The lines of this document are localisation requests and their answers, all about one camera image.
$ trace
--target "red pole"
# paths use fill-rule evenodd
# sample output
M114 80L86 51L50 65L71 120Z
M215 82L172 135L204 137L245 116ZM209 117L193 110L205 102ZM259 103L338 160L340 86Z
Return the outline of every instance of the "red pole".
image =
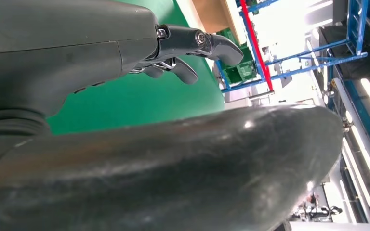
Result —
M259 65L263 70L264 78L267 82L267 85L269 86L269 91L272 91L273 90L273 85L272 85L272 81L270 80L270 72L269 72L269 69L264 65L262 54L260 53L260 49L259 49L259 43L257 42L257 37L256 37L256 34L254 33L253 26L250 23L251 21L250 21L250 18L249 18L249 13L248 13L248 8L246 6L246 1L245 0L240 0L240 5L242 6L243 17L245 17L245 19L247 21L246 27L248 29L248 32L250 33L250 36L252 37L253 48L257 53L257 57L259 58L259 60L258 60Z

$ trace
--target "screw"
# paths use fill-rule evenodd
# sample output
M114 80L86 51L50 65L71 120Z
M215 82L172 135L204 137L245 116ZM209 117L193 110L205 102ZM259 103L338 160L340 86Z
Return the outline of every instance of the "screw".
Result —
M165 38L167 36L167 32L164 29L157 30L157 37L158 38Z
M198 32L196 34L196 41L198 45L202 45L205 43L205 35L202 32Z

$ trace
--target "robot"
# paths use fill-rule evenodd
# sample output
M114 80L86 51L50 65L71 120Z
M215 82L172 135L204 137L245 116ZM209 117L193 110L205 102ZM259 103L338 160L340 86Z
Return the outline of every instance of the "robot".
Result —
M87 86L166 71L194 83L184 54L242 59L228 39L160 25L136 5L0 0L0 230L265 231L285 220L338 158L342 123L327 109L50 134L46 118Z

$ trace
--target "green floor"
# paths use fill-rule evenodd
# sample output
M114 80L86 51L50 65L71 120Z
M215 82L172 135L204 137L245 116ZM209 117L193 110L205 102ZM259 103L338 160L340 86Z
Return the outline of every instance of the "green floor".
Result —
M174 0L121 0L151 9L161 24L187 26ZM183 84L171 73L159 79L127 75L102 86L70 95L49 119L55 134L155 123L223 109L224 100L202 58L183 57L199 75L194 85Z

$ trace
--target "blue metal shelf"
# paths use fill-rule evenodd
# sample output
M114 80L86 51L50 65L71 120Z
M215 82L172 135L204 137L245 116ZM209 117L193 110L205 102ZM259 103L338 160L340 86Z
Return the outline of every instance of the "blue metal shelf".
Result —
M264 1L264 2L261 2L257 5L255 5L255 6L248 7L247 9L248 9L249 12L256 11L256 10L261 9L263 7L270 6L272 3L275 3L277 1L279 1L279 0L267 0L267 1ZM348 4L349 14L348 14L348 20L347 20L348 28L347 28L347 38L346 39L344 39L342 41L332 43L332 44L328 44L326 46L314 48L312 50L305 51L305 52L302 52L302 53L294 54L294 55L284 57L284 58L281 58L281 59L276 59L276 60L273 60L271 62L265 62L264 64L266 66L265 68L268 68L268 66L270 66L272 64L277 64L277 63L282 64L283 61L287 61L287 60L290 60L290 59L293 59L293 58L309 59L308 55L310 55L310 54L314 58L315 57L314 52L329 50L329 49L337 47L337 46L347 46L349 48L350 52L351 52L351 55L349 55L347 57L343 57L343 58L315 57L315 59L323 60L323 61L326 61L326 62L322 63L322 64L319 64L319 65L312 65L312 66L307 67L307 68L301 68L301 69L298 69L298 70L294 70L294 71L291 71L291 72L288 72L288 73L283 73L283 74L280 74L280 75L271 76L270 80L275 80L275 79L279 79L279 78L286 78L286 77L289 77L289 76L292 76L292 75L295 75L295 74L299 74L299 73L303 73L303 72L307 72L307 71L311 71L311 70L316 70L316 69L322 68L324 66L329 67L329 66L342 64L342 63L345 63L345 62L350 62L350 61L353 61L353 60L364 58L368 55L366 52L362 51L362 48L363 48L363 40L364 40L364 33L365 33L365 24L366 24L366 21L367 21L367 12L368 12L369 0L348 0L348 1L349 1L348 2L349 3ZM244 17L244 14L242 14L242 18L243 18L243 21L245 23L248 39L249 39L250 43L254 43L254 40L252 39L253 36L251 35L251 33L248 30L248 24L250 23L250 19ZM253 57L255 58L255 61L257 63L258 62L258 57L261 54L258 54L255 51L255 49L252 49L252 54L253 54ZM266 70L265 70L265 68L262 68L260 65L257 65L257 66L258 66L259 74L261 76L261 80L248 82L248 83L241 83L241 84L239 84L235 87L231 87L229 84L227 84L226 89L223 89L222 92L229 92L229 91L232 91L232 90L238 90L238 89L241 89L241 88L244 88L244 87L249 87L249 86L253 86L253 85L265 82L265 71ZM221 75L222 75L222 78L224 79L224 81L226 83L227 80L226 80L225 76L223 75L223 73L221 73Z

